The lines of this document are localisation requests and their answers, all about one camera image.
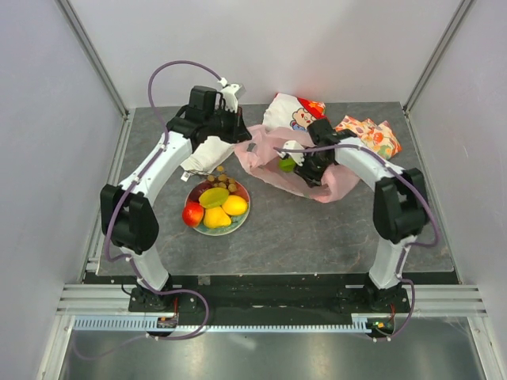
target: floor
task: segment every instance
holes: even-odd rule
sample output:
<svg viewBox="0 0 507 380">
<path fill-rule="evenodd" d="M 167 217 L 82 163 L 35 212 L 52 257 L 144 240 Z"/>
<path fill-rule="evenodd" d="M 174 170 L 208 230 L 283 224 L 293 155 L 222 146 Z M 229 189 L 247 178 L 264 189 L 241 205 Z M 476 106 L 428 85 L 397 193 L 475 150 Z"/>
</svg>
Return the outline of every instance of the floor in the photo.
<svg viewBox="0 0 507 380">
<path fill-rule="evenodd" d="M 244 106 L 247 126 L 262 121 L 266 104 Z M 169 120 L 177 108 L 162 108 Z M 399 103 L 328 104 L 326 114 L 333 124 L 345 115 L 389 121 L 403 152 L 392 161 L 406 168 L 420 167 L 417 151 Z M 138 108 L 120 178 L 125 178 L 153 149 L 161 126 L 149 108 Z M 181 221 L 183 203 L 193 185 L 200 181 L 180 180 L 179 169 L 161 190 L 154 212 L 160 224 L 156 242 L 162 263 L 174 275 L 280 274 L 367 272 L 373 264 L 377 233 L 372 223 L 373 192 L 359 183 L 344 199 L 318 203 L 281 191 L 247 175 L 233 155 L 224 166 L 248 189 L 252 199 L 245 224 L 232 234 L 208 237 Z M 419 241 L 433 239 L 427 226 Z M 113 247 L 112 254 L 120 251 Z M 448 247 L 441 242 L 433 249 L 414 247 L 407 258 L 406 272 L 452 270 Z M 99 275 L 131 275 L 127 263 L 110 264 L 101 258 Z"/>
<path fill-rule="evenodd" d="M 71 339 L 83 355 L 99 355 L 136 335 L 79 331 Z M 466 318 L 413 319 L 403 334 L 377 344 L 364 336 L 309 332 L 143 339 L 91 362 L 69 350 L 63 369 L 61 380 L 485 379 Z"/>
</svg>

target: red apple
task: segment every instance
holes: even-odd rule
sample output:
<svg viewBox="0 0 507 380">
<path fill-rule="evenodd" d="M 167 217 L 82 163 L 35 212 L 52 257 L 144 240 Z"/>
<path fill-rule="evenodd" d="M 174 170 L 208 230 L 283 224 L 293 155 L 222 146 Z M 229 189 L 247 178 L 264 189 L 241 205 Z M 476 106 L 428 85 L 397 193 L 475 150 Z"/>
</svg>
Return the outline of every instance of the red apple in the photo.
<svg viewBox="0 0 507 380">
<path fill-rule="evenodd" d="M 197 227 L 204 217 L 204 207 L 198 202 L 187 202 L 181 214 L 183 222 L 190 227 Z"/>
</svg>

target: wall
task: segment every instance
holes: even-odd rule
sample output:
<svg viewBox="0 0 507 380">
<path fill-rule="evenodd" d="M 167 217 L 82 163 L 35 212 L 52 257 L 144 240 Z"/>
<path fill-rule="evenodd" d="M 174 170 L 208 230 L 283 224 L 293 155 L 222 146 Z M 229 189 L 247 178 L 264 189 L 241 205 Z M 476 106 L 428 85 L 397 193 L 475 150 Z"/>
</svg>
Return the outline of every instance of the wall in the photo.
<svg viewBox="0 0 507 380">
<path fill-rule="evenodd" d="M 120 115 L 52 0 L 0 11 L 0 378 L 35 378 L 74 282 Z"/>
<path fill-rule="evenodd" d="M 323 101 L 405 101 L 459 0 L 71 0 L 128 107 L 147 106 L 147 81 L 174 59 L 207 64 L 247 89 Z M 170 68 L 159 105 L 187 102 L 199 69 Z"/>
<path fill-rule="evenodd" d="M 460 275 L 507 359 L 507 2 L 475 2 L 411 119 Z"/>
</svg>

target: pink bag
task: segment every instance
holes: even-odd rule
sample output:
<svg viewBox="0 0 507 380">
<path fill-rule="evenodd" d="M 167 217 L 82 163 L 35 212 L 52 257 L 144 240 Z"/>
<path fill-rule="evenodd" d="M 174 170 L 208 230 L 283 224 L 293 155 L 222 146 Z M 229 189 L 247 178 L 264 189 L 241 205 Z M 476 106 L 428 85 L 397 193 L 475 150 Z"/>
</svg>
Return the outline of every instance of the pink bag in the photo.
<svg viewBox="0 0 507 380">
<path fill-rule="evenodd" d="M 252 139 L 236 144 L 234 153 L 248 174 L 268 184 L 297 196 L 327 203 L 343 198 L 360 180 L 352 170 L 343 165 L 331 165 L 322 176 L 322 186 L 310 188 L 297 174 L 286 173 L 278 167 L 280 156 L 273 149 L 275 146 L 283 147 L 288 140 L 295 140 L 303 146 L 313 146 L 308 133 L 286 127 L 266 131 L 263 125 L 254 125 L 248 129 Z"/>
</svg>

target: yellow fruit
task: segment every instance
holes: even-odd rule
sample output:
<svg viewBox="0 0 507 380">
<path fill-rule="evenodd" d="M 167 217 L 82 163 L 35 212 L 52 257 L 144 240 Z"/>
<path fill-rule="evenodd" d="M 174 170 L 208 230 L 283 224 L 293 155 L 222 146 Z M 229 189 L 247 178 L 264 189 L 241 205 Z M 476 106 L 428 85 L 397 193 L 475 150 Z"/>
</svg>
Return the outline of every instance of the yellow fruit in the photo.
<svg viewBox="0 0 507 380">
<path fill-rule="evenodd" d="M 248 202 L 241 196 L 229 196 L 222 205 L 222 209 L 226 214 L 231 216 L 243 215 L 246 213 L 246 210 L 248 210 Z"/>
<path fill-rule="evenodd" d="M 229 215 L 218 206 L 206 209 L 203 223 L 207 228 L 219 228 L 230 226 L 232 221 Z"/>
<path fill-rule="evenodd" d="M 199 197 L 199 203 L 204 208 L 213 208 L 222 206 L 229 196 L 229 190 L 226 188 L 209 188 Z"/>
</svg>

